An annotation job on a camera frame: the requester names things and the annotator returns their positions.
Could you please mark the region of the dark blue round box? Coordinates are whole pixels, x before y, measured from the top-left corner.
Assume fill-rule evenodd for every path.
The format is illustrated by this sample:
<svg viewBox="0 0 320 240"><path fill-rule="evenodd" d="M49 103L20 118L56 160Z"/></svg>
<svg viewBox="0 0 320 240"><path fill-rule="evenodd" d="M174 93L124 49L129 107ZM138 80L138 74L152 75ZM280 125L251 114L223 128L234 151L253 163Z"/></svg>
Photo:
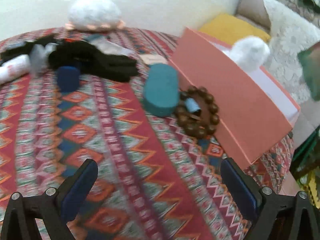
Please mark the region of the dark blue round box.
<svg viewBox="0 0 320 240"><path fill-rule="evenodd" d="M63 66L56 72L56 82L61 93L70 93L80 87L80 70L76 67Z"/></svg>

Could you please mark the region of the white pill bottle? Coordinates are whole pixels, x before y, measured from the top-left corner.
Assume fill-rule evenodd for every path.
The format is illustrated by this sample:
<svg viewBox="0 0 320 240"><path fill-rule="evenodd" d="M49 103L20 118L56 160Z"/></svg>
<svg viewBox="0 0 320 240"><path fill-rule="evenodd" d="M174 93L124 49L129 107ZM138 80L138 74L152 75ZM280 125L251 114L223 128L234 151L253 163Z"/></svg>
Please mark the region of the white pill bottle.
<svg viewBox="0 0 320 240"><path fill-rule="evenodd" d="M4 84L15 80L30 72L30 59L26 54L15 57L4 64L0 68L0 84Z"/></svg>

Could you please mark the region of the black knit glove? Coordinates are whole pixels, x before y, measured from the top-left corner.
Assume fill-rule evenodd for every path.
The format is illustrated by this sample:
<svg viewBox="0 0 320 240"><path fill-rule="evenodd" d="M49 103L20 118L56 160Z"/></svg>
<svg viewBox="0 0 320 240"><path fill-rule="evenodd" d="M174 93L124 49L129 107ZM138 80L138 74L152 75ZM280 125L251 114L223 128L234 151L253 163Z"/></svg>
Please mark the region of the black knit glove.
<svg viewBox="0 0 320 240"><path fill-rule="evenodd" d="M89 74L117 82L129 82L139 74L137 60L125 55L104 54L85 41L64 42L48 56L50 69L76 67Z"/></svg>

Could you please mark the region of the teal glasses case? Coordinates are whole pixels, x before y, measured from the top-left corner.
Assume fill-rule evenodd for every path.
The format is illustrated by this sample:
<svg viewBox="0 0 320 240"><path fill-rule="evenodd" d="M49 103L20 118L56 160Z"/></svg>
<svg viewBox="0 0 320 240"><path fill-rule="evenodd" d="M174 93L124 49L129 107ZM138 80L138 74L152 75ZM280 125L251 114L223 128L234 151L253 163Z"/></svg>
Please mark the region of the teal glasses case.
<svg viewBox="0 0 320 240"><path fill-rule="evenodd" d="M152 64L143 88L144 109L154 116L170 116L180 100L178 73L168 64Z"/></svg>

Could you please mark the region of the white dog plush red bib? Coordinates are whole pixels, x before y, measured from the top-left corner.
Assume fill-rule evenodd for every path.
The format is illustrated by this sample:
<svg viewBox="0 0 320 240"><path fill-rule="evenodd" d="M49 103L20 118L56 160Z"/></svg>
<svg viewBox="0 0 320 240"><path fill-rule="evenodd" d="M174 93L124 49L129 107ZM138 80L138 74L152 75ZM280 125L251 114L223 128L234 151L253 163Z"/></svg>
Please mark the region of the white dog plush red bib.
<svg viewBox="0 0 320 240"><path fill-rule="evenodd" d="M247 73L259 69L270 55L269 46L256 36L242 38L222 52Z"/></svg>

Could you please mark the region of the patterned red bedspread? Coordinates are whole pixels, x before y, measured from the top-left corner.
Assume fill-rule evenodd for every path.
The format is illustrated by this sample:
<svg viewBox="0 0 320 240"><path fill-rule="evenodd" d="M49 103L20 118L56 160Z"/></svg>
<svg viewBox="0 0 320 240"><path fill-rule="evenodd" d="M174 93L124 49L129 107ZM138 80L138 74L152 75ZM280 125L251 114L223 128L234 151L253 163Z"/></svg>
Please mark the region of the patterned red bedspread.
<svg viewBox="0 0 320 240"><path fill-rule="evenodd" d="M98 177L68 227L76 239L244 239L250 222L220 177L227 153L142 106L149 68L118 83L83 75L62 93L53 72L1 87L1 214L93 159Z"/></svg>

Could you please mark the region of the salmon pink storage box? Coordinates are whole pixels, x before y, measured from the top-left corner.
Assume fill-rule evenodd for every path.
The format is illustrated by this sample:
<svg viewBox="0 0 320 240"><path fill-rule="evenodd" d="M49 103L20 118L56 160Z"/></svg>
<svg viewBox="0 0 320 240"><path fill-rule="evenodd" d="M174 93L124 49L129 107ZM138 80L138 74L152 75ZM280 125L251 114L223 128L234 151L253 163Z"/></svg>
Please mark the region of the salmon pink storage box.
<svg viewBox="0 0 320 240"><path fill-rule="evenodd" d="M292 131L300 106L264 68L247 74L224 52L230 46L185 28L169 59L182 89L203 86L219 107L215 136L242 169Z"/></svg>

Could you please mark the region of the clear packaged item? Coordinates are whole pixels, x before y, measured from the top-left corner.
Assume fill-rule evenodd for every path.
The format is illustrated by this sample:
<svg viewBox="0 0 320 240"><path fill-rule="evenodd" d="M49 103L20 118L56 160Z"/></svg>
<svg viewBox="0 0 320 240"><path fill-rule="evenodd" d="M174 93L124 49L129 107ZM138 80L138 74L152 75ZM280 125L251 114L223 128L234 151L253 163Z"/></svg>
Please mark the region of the clear packaged item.
<svg viewBox="0 0 320 240"><path fill-rule="evenodd" d="M84 39L89 44L95 46L102 53L108 55L124 55L131 56L134 52L130 49L124 48L113 42L110 42L105 36L94 34Z"/></svg>

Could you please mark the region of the small beige card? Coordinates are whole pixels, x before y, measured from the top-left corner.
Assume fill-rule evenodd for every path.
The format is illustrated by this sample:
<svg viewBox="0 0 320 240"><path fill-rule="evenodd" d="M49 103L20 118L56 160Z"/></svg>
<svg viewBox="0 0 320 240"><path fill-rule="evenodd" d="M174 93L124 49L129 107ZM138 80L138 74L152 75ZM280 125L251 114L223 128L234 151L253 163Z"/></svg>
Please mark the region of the small beige card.
<svg viewBox="0 0 320 240"><path fill-rule="evenodd" d="M152 64L167 64L168 61L165 57L161 55L156 55L156 54L140 54L139 55L140 59L147 65L152 65Z"/></svg>

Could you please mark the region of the white lace pillow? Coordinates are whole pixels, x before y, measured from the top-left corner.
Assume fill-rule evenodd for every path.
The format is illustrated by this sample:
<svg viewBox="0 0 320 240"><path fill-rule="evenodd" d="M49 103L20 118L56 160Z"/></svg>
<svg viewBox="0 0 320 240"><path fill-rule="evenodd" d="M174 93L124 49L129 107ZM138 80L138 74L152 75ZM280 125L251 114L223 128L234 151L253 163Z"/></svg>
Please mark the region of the white lace pillow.
<svg viewBox="0 0 320 240"><path fill-rule="evenodd" d="M319 29L276 0L263 0L271 22L270 57L265 68L298 103L311 98L298 53L319 41Z"/></svg>

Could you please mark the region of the yellow cushion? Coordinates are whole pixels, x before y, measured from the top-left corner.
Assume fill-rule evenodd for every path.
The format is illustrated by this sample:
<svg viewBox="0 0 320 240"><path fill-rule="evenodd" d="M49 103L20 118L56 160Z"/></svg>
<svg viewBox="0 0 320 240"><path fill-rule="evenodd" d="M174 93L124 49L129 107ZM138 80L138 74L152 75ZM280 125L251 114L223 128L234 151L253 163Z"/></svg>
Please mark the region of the yellow cushion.
<svg viewBox="0 0 320 240"><path fill-rule="evenodd" d="M248 36L259 37L265 43L271 39L267 32L229 14L217 15L205 23L199 31L228 45L233 45L236 41Z"/></svg>

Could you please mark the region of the grey hedgehog plush toy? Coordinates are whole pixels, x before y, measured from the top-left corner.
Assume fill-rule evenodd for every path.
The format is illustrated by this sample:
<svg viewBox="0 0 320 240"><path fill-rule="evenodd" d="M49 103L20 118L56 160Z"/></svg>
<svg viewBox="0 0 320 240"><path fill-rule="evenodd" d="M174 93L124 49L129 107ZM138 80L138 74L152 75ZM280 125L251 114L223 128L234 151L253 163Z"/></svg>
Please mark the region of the grey hedgehog plush toy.
<svg viewBox="0 0 320 240"><path fill-rule="evenodd" d="M121 10L111 0L76 0L68 11L67 30L102 32L123 29Z"/></svg>

